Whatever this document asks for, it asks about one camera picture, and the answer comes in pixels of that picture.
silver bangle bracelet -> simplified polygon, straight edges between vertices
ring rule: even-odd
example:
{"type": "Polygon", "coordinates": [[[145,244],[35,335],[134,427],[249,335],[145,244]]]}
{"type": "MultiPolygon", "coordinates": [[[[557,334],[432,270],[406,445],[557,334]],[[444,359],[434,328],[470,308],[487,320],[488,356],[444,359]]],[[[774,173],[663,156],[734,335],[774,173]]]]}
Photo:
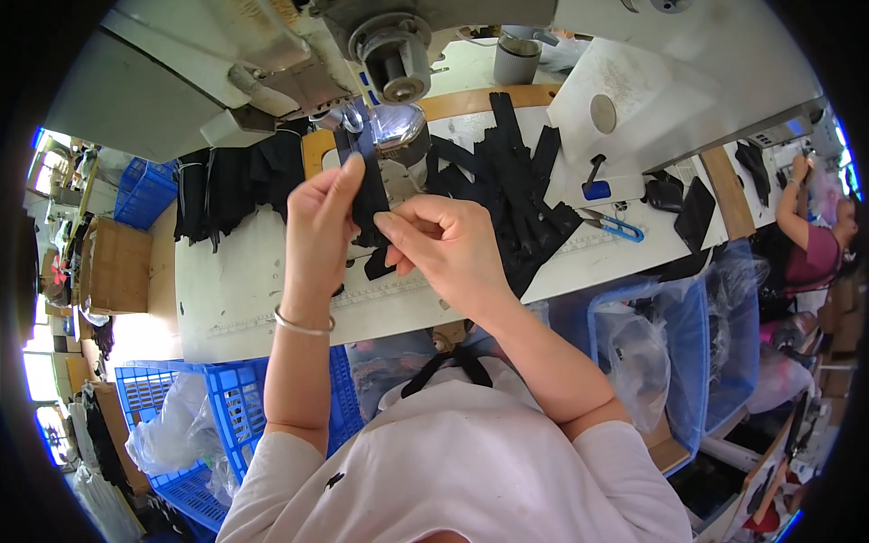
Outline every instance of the silver bangle bracelet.
{"type": "Polygon", "coordinates": [[[310,330],[308,328],[302,328],[301,326],[296,326],[292,322],[281,317],[281,314],[278,312],[278,309],[281,308],[281,304],[277,304],[275,306],[275,322],[286,328],[287,330],[292,330],[293,332],[298,332],[299,334],[307,334],[307,335],[328,335],[329,332],[335,329],[335,318],[332,315],[328,316],[328,330],[310,330]]]}

white garment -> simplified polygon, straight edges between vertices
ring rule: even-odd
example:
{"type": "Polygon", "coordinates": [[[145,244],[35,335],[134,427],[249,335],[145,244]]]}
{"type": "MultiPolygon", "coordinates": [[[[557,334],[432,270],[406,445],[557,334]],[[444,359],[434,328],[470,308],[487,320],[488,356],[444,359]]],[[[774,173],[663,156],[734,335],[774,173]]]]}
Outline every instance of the white garment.
{"type": "Polygon", "coordinates": [[[387,401],[328,460],[294,435],[264,435],[217,541],[412,543],[442,531],[471,543],[691,540],[634,427],[604,422],[571,444],[506,392],[435,381],[449,369],[387,401]]]}

blue plastic crate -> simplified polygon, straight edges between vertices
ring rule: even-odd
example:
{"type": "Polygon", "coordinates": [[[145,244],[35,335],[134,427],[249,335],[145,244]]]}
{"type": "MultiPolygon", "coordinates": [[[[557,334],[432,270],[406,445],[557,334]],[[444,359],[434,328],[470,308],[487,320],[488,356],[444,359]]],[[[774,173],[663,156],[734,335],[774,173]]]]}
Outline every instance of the blue plastic crate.
{"type": "Polygon", "coordinates": [[[549,321],[555,332],[597,364],[594,308],[612,301],[647,298],[661,289],[674,293],[684,291],[681,301],[669,304],[663,312],[671,364],[667,420],[673,438],[689,452],[687,459],[664,473],[669,476],[697,455],[706,421],[709,328],[704,282],[687,279],[657,283],[655,278],[624,277],[549,300],[549,321]]]}
{"type": "MultiPolygon", "coordinates": [[[[268,359],[188,364],[184,361],[131,361],[116,368],[118,396],[127,426],[152,420],[178,373],[202,374],[221,443],[239,482],[248,472],[256,444],[265,428],[262,390],[268,359]]],[[[350,379],[344,347],[329,352],[332,383],[328,455],[331,456],[362,426],[355,387],[350,379]]],[[[151,486],[176,509],[213,532],[220,529],[228,508],[205,485],[211,470],[200,460],[191,469],[149,477],[151,486]]]]}
{"type": "Polygon", "coordinates": [[[115,200],[115,220],[147,230],[178,197],[172,181],[175,161],[158,164],[134,158],[121,175],[115,200]]]}
{"type": "Polygon", "coordinates": [[[730,332],[729,351],[721,366],[720,380],[709,385],[709,407],[706,411],[706,436],[732,417],[754,392],[760,370],[760,308],[757,279],[754,274],[752,250],[748,242],[738,240],[727,244],[715,266],[729,267],[727,281],[745,281],[745,300],[726,315],[730,332]]]}

